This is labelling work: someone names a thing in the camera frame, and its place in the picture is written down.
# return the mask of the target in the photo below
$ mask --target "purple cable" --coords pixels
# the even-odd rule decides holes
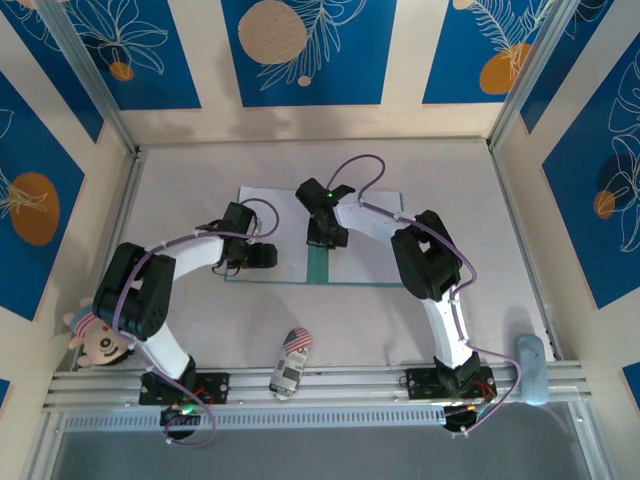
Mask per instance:
[[[124,335],[122,335],[120,333],[120,329],[118,328],[118,321],[120,320],[120,314],[122,313],[122,308],[124,306],[125,299],[127,298],[127,294],[129,293],[129,290],[131,289],[131,286],[133,285],[133,282],[135,281],[136,276],[138,275],[138,273],[140,272],[140,270],[142,269],[144,264],[153,255],[155,255],[156,253],[161,252],[161,251],[163,251],[163,250],[165,250],[165,249],[167,249],[169,247],[173,247],[175,245],[179,245],[179,244],[184,243],[184,242],[189,242],[191,240],[195,240],[196,238],[217,237],[217,236],[220,236],[220,235],[224,235],[224,236],[227,236],[227,237],[238,237],[238,238],[245,238],[245,239],[253,239],[253,238],[265,238],[265,237],[268,237],[269,235],[271,235],[273,232],[275,232],[276,229],[278,228],[278,226],[280,225],[280,215],[278,214],[278,211],[276,210],[276,208],[271,203],[269,203],[267,200],[263,200],[261,198],[248,198],[248,199],[244,200],[242,202],[242,204],[249,203],[249,202],[264,203],[269,208],[271,208],[271,210],[273,211],[273,213],[275,215],[275,225],[267,233],[263,233],[261,235],[245,235],[245,234],[242,234],[242,233],[235,233],[235,232],[193,233],[191,235],[185,235],[184,237],[180,237],[180,238],[177,238],[175,240],[171,240],[170,242],[167,242],[166,244],[158,245],[157,247],[154,247],[151,250],[149,250],[147,253],[145,253],[142,256],[142,258],[140,259],[140,261],[138,263],[136,263],[136,265],[133,267],[133,270],[129,274],[129,277],[127,278],[127,281],[125,282],[124,287],[122,288],[122,292],[120,293],[120,297],[118,297],[118,302],[116,303],[116,308],[115,308],[115,310],[113,312],[113,321],[111,322],[111,328],[116,333],[116,335],[124,336]],[[194,443],[186,443],[186,442],[181,442],[181,441],[178,441],[178,440],[174,440],[174,439],[172,439],[172,438],[170,438],[168,436],[168,427],[169,427],[169,425],[167,425],[167,426],[165,426],[164,431],[163,431],[163,434],[165,435],[165,438],[167,439],[167,442],[175,444],[175,445],[178,445],[178,446],[181,446],[181,447],[194,447],[194,448],[202,447],[203,445],[206,445],[209,442],[211,442],[213,440],[214,436],[215,436],[215,433],[216,433],[216,418],[215,418],[215,415],[213,415],[213,412],[211,411],[211,408],[208,405],[206,405],[202,400],[200,400],[198,398],[198,396],[195,395],[193,392],[189,391],[187,388],[183,387],[177,381],[175,381],[174,379],[172,379],[171,377],[166,375],[164,372],[162,372],[159,368],[157,368],[154,365],[153,361],[140,348],[136,348],[136,352],[138,354],[140,354],[141,358],[143,359],[143,361],[145,363],[147,363],[147,365],[152,367],[153,373],[155,373],[156,375],[161,377],[169,385],[171,385],[172,387],[180,390],[187,397],[189,397],[191,400],[193,400],[199,407],[204,409],[204,411],[207,414],[207,416],[211,419],[211,433],[209,434],[209,436],[206,439],[204,439],[204,440],[202,440],[200,442],[194,442]]]
[[[469,341],[468,338],[466,338],[466,336],[462,332],[462,326],[460,324],[460,318],[458,317],[458,307],[456,305],[456,300],[457,300],[460,292],[463,289],[469,287],[470,285],[473,285],[476,282],[476,280],[478,279],[478,272],[476,272],[476,269],[473,267],[473,265],[471,264],[469,259],[460,250],[458,250],[456,248],[456,246],[452,242],[447,240],[445,237],[440,235],[435,230],[427,227],[426,225],[422,225],[421,223],[418,223],[415,220],[412,220],[412,219],[409,219],[409,218],[404,218],[404,217],[398,216],[398,215],[396,215],[396,214],[394,214],[392,212],[389,212],[388,210],[385,210],[384,208],[380,208],[380,207],[377,207],[375,205],[371,205],[370,203],[367,203],[367,202],[362,200],[362,196],[364,195],[364,192],[366,192],[372,185],[374,185],[378,180],[380,180],[380,178],[382,178],[382,175],[384,175],[384,172],[386,170],[386,164],[385,164],[385,162],[384,162],[384,160],[382,158],[380,158],[377,155],[370,154],[370,153],[365,153],[365,154],[358,155],[356,157],[350,158],[349,160],[347,160],[346,162],[344,162],[342,165],[340,165],[338,167],[338,169],[335,171],[335,173],[331,176],[331,179],[329,180],[329,183],[327,184],[326,188],[328,189],[331,186],[331,184],[335,180],[335,178],[338,175],[338,173],[340,173],[340,171],[344,167],[346,167],[351,162],[354,162],[354,161],[356,161],[356,160],[358,160],[360,158],[373,158],[375,160],[378,160],[380,162],[380,166],[381,166],[380,173],[378,174],[378,176],[376,178],[374,178],[372,181],[370,181],[369,183],[367,183],[358,192],[358,201],[360,202],[360,204],[363,207],[368,208],[369,210],[372,210],[372,211],[374,211],[376,213],[379,213],[381,215],[387,216],[389,218],[393,218],[394,220],[399,221],[399,222],[407,223],[409,225],[412,225],[412,226],[414,226],[416,228],[419,228],[420,230],[428,233],[433,238],[435,238],[440,243],[442,243],[445,247],[447,247],[456,257],[458,257],[460,259],[460,261],[463,263],[463,265],[465,267],[467,267],[467,269],[471,273],[471,279],[466,281],[462,285],[457,286],[451,292],[451,297],[450,297],[451,306],[452,306],[451,310],[452,310],[452,313],[453,313],[453,321],[454,321],[454,323],[456,325],[456,330],[458,331],[458,335],[460,337],[460,340],[467,347],[469,347],[471,350],[473,350],[475,352],[478,352],[478,353],[481,353],[481,354],[484,354],[484,355],[491,355],[491,356],[494,356],[494,357],[497,357],[497,358],[501,358],[502,360],[506,360],[507,362],[511,363],[516,369],[516,380],[513,383],[513,386],[504,395],[504,397],[502,397],[498,401],[498,403],[496,403],[496,405],[489,412],[487,412],[486,415],[484,415],[480,420],[478,420],[475,424],[473,424],[471,427],[469,427],[469,429],[467,429],[464,433],[460,433],[460,434],[464,434],[466,436],[469,433],[471,433],[473,430],[478,428],[480,425],[482,425],[482,423],[484,423],[485,420],[487,420],[489,417],[491,417],[491,415],[493,415],[507,401],[507,399],[509,399],[509,397],[511,397],[513,392],[520,385],[520,380],[522,379],[522,368],[520,367],[520,364],[518,363],[517,360],[515,360],[514,358],[512,358],[512,357],[510,357],[508,355],[504,355],[502,353],[492,352],[490,350],[485,350],[483,348],[476,347],[475,345],[473,345]]]

